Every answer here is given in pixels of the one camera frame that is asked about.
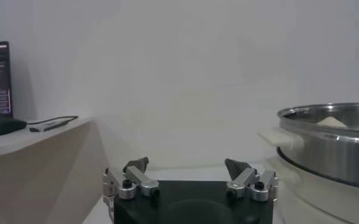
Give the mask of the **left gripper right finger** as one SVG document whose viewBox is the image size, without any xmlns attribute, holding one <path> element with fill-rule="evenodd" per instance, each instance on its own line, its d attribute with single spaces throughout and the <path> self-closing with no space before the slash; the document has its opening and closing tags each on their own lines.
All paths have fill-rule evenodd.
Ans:
<svg viewBox="0 0 359 224">
<path fill-rule="evenodd" d="M 279 178 L 273 170 L 259 173 L 248 163 L 226 158 L 224 164 L 231 180 L 226 183 L 226 196 L 229 202 L 240 198 L 253 201 L 277 201 Z"/>
</svg>

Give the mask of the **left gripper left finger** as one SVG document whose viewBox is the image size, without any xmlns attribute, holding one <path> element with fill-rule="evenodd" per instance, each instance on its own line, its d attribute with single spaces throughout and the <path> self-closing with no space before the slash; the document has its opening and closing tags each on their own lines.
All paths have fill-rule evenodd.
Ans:
<svg viewBox="0 0 359 224">
<path fill-rule="evenodd" d="M 140 194 L 151 199 L 160 196 L 160 183 L 149 178 L 146 174 L 148 157 L 129 161 L 122 169 L 106 168 L 102 174 L 103 195 L 118 196 L 122 200 L 132 200 L 137 190 Z"/>
</svg>

